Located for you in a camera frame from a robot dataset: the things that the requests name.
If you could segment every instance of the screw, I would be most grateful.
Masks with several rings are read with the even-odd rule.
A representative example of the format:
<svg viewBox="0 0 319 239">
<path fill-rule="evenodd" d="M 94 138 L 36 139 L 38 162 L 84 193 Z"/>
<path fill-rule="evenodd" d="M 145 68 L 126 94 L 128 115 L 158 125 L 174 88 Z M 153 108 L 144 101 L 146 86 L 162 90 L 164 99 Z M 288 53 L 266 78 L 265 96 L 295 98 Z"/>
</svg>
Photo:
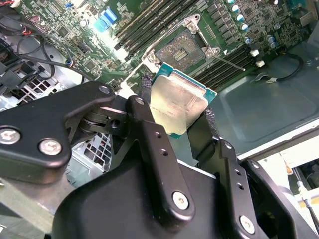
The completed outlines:
<svg viewBox="0 0 319 239">
<path fill-rule="evenodd" d="M 207 58 L 209 58 L 209 57 L 212 57 L 214 54 L 210 50 L 207 50 L 205 52 L 205 55 L 206 55 Z"/>
<path fill-rule="evenodd" d="M 99 86 L 99 90 L 102 91 L 105 94 L 110 93 L 110 89 L 107 88 L 106 86 Z"/>
<path fill-rule="evenodd" d="M 243 228 L 250 234 L 255 233 L 255 227 L 251 220 L 249 220 L 246 216 L 240 216 L 239 218 L 241 225 Z"/>
<path fill-rule="evenodd" d="M 156 60 L 156 57 L 154 54 L 150 54 L 148 55 L 148 59 L 151 61 L 151 62 L 154 62 Z"/>
<path fill-rule="evenodd" d="M 14 129 L 4 128 L 0 129 L 0 143 L 1 144 L 15 144 L 21 139 L 21 135 Z"/>
<path fill-rule="evenodd" d="M 255 168 L 259 168 L 259 165 L 255 161 L 251 161 L 251 163 L 253 164 Z"/>
<path fill-rule="evenodd" d="M 175 205 L 182 210 L 188 208 L 188 199 L 187 197 L 181 192 L 174 192 L 173 193 L 173 201 Z"/>
<path fill-rule="evenodd" d="M 140 97 L 136 97 L 135 100 L 137 101 L 137 103 L 141 104 L 141 105 L 144 105 L 144 101 L 142 98 Z"/>
<path fill-rule="evenodd" d="M 45 155 L 57 155 L 62 151 L 62 146 L 56 140 L 46 139 L 40 143 L 39 149 Z"/>
<path fill-rule="evenodd" d="M 229 143 L 225 142 L 225 145 L 228 149 L 232 149 L 232 146 Z"/>
</svg>

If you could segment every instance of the blue connector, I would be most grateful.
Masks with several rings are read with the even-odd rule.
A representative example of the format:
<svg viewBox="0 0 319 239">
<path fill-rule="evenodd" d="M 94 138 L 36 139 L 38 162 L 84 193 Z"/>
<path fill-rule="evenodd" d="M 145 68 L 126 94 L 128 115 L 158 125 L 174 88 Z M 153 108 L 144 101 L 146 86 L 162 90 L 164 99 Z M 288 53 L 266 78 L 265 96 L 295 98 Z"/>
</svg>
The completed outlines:
<svg viewBox="0 0 319 239">
<path fill-rule="evenodd" d="M 69 2 L 69 3 L 67 3 L 67 4 L 65 5 L 65 8 L 70 8 L 70 7 L 73 7 L 73 6 L 74 6 L 74 4 L 71 3 L 71 2 Z"/>
</svg>

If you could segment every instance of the red wire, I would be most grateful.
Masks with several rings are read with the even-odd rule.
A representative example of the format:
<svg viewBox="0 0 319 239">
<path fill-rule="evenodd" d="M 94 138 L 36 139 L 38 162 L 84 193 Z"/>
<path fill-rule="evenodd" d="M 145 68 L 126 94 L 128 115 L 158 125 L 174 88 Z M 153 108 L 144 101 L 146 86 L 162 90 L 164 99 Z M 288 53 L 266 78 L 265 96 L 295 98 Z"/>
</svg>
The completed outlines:
<svg viewBox="0 0 319 239">
<path fill-rule="evenodd" d="M 14 3 L 14 1 L 0 2 L 1 5 L 12 4 L 12 3 Z"/>
</svg>

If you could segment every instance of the hole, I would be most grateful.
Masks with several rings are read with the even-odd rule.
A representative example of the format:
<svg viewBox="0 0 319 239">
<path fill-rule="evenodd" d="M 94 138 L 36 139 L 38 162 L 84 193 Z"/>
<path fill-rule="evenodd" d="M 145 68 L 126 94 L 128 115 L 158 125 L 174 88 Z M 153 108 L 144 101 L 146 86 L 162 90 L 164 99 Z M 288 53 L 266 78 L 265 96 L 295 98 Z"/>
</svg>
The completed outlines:
<svg viewBox="0 0 319 239">
<path fill-rule="evenodd" d="M 118 128 L 119 125 L 120 125 L 120 122 L 118 120 L 115 119 L 115 120 L 111 121 L 111 127 L 112 128 Z"/>
<path fill-rule="evenodd" d="M 160 154 L 163 156 L 168 156 L 168 152 L 165 149 L 161 149 Z"/>
<path fill-rule="evenodd" d="M 238 186 L 241 190 L 244 190 L 244 186 L 241 185 L 240 183 L 237 183 L 237 186 Z"/>
<path fill-rule="evenodd" d="M 241 173 L 239 172 L 239 170 L 235 169 L 235 172 L 236 172 L 239 176 L 241 176 Z"/>
<path fill-rule="evenodd" d="M 161 138 L 161 133 L 155 132 L 155 137 L 156 137 L 156 138 Z"/>
</svg>

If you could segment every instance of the capacitor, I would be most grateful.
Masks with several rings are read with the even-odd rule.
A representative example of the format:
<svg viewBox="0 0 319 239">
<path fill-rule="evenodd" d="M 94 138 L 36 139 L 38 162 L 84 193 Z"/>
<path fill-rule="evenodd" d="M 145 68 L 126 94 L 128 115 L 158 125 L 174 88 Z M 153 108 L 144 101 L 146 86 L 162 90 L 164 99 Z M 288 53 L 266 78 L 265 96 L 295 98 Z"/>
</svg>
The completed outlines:
<svg viewBox="0 0 319 239">
<path fill-rule="evenodd" d="M 230 10 L 231 10 L 232 12 L 238 12 L 239 6 L 238 6 L 238 5 L 233 5 L 233 6 L 230 7 Z"/>
<path fill-rule="evenodd" d="M 242 14 L 238 14 L 236 16 L 236 21 L 243 21 L 244 20 L 244 16 Z"/>
<path fill-rule="evenodd" d="M 248 29 L 248 25 L 247 24 L 241 24 L 240 29 L 242 31 L 246 31 Z"/>
<path fill-rule="evenodd" d="M 269 43 L 273 43 L 275 41 L 275 38 L 273 36 L 271 36 L 271 35 L 268 35 L 266 37 L 266 41 L 268 41 Z"/>
<path fill-rule="evenodd" d="M 274 30 L 279 30 L 279 29 L 280 29 L 280 27 L 281 27 L 281 26 L 280 26 L 280 24 L 279 24 L 279 23 L 277 23 L 277 24 L 275 24 L 275 25 L 274 25 Z"/>
<path fill-rule="evenodd" d="M 279 4 L 279 1 L 278 0 L 270 0 L 268 3 L 270 5 L 277 6 Z"/>
<path fill-rule="evenodd" d="M 81 27 L 86 27 L 89 24 L 88 20 L 82 20 L 80 21 L 80 26 Z"/>
<path fill-rule="evenodd" d="M 278 44 L 276 42 L 272 42 L 268 44 L 270 48 L 276 48 Z"/>
<path fill-rule="evenodd" d="M 244 43 L 245 43 L 246 45 L 249 45 L 249 44 L 251 43 L 251 39 L 248 38 L 248 37 L 245 37 L 245 38 L 244 38 Z"/>
</svg>

